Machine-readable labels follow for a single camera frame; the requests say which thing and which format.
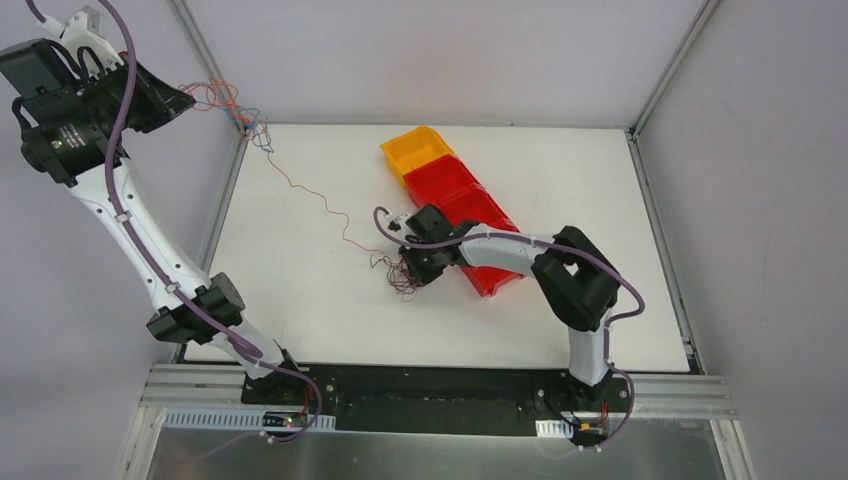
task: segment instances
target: robotic arm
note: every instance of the robotic arm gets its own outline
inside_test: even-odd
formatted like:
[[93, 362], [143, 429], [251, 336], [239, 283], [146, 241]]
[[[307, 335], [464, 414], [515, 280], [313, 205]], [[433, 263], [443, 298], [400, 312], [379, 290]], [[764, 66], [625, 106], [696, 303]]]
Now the robotic arm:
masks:
[[[229, 278], [220, 273], [210, 279], [156, 223], [135, 165], [120, 140], [111, 173], [122, 211], [115, 208], [107, 185], [106, 152], [129, 68], [127, 54], [117, 53], [100, 37], [99, 23], [100, 14], [91, 7], [84, 7], [65, 24], [47, 17], [40, 25], [58, 41], [36, 39], [0, 52], [0, 73], [21, 95], [14, 100], [12, 112], [21, 128], [24, 158], [64, 185], [120, 245], [147, 287], [156, 311], [147, 327], [156, 339], [193, 340], [224, 350], [245, 367], [247, 382], [257, 391], [298, 382], [266, 367], [298, 371], [285, 350], [244, 318], [244, 303]], [[149, 133], [192, 105], [191, 96], [139, 64], [123, 128]], [[202, 318], [207, 315], [221, 329]], [[241, 337], [255, 347], [249, 359], [245, 347], [231, 337]]]
[[[451, 265], [496, 267], [535, 278], [554, 314], [569, 329], [569, 388], [589, 399], [600, 394], [612, 376], [602, 326], [616, 304], [619, 283], [585, 257], [539, 246], [577, 249], [609, 265], [583, 232], [567, 226], [555, 235], [531, 237], [469, 220], [455, 226], [433, 205], [394, 217], [389, 230], [405, 239], [399, 253], [421, 286]], [[572, 273], [567, 266], [576, 268]]]

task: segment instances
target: gray wall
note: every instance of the gray wall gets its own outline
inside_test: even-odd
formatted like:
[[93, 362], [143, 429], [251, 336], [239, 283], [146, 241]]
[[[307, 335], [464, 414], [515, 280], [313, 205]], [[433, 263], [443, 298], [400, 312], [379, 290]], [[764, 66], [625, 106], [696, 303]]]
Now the gray wall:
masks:
[[701, 2], [188, 3], [271, 121], [626, 126]]
[[727, 0], [643, 135], [760, 478], [848, 468], [848, 2]]
[[[23, 0], [4, 3], [0, 46], [43, 36]], [[164, 1], [114, 3], [145, 66], [172, 84], [203, 79]], [[38, 4], [64, 20], [83, 2]], [[14, 97], [0, 79], [0, 478], [111, 478], [150, 363], [169, 350], [147, 333], [143, 284], [106, 231], [21, 157]], [[162, 223], [195, 257], [232, 135], [224, 116], [198, 112], [125, 134]]]

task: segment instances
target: yellow bin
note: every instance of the yellow bin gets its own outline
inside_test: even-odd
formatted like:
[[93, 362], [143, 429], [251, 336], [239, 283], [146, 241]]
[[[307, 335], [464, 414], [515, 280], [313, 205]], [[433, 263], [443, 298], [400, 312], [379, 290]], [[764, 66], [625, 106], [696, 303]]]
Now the yellow bin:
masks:
[[386, 154], [389, 169], [395, 174], [403, 188], [403, 176], [423, 167], [433, 160], [453, 153], [442, 137], [430, 127], [421, 126], [380, 145]]

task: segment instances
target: white tabletop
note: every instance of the white tabletop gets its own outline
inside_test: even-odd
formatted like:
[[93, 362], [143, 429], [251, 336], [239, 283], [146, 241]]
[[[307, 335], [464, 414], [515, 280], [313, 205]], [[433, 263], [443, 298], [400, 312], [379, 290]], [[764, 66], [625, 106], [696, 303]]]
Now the white tabletop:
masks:
[[[375, 230], [376, 205], [412, 212], [380, 144], [412, 127], [274, 125], [272, 159], [351, 217], [348, 237], [396, 256]], [[620, 130], [435, 127], [525, 233], [582, 229], [640, 290], [647, 310], [612, 329], [611, 357], [630, 370], [686, 371], [680, 333], [624, 133]], [[289, 188], [261, 150], [239, 172], [212, 272], [225, 271], [256, 327], [299, 362], [563, 368], [568, 333], [532, 278], [480, 298], [451, 268], [409, 302], [385, 267], [341, 240], [344, 219]], [[622, 289], [616, 311], [635, 302]], [[188, 360], [229, 359], [190, 345]]]

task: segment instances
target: red plastic tray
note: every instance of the red plastic tray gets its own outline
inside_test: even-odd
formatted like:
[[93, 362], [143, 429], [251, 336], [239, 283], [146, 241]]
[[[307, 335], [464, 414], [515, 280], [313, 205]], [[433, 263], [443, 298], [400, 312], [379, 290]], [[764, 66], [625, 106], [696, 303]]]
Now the red plastic tray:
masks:
[[[477, 220], [493, 228], [518, 229], [456, 157], [446, 155], [404, 175], [409, 198], [417, 207], [431, 203], [448, 220], [457, 224]], [[492, 267], [462, 267], [463, 273], [481, 297], [494, 295], [498, 288], [521, 275]]]

